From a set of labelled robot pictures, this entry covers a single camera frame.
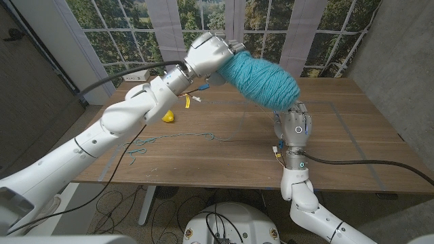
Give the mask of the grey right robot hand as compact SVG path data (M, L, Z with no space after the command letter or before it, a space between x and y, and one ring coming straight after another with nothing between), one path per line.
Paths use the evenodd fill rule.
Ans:
M274 113L274 131L287 146L304 147L311 135L312 118L299 100L285 111Z

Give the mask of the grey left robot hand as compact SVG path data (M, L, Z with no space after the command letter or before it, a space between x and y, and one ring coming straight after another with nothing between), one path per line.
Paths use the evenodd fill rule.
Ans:
M188 78L204 78L210 85L224 85L226 79L218 73L235 54L245 50L237 40L226 40L223 32L205 32L191 43L184 63Z

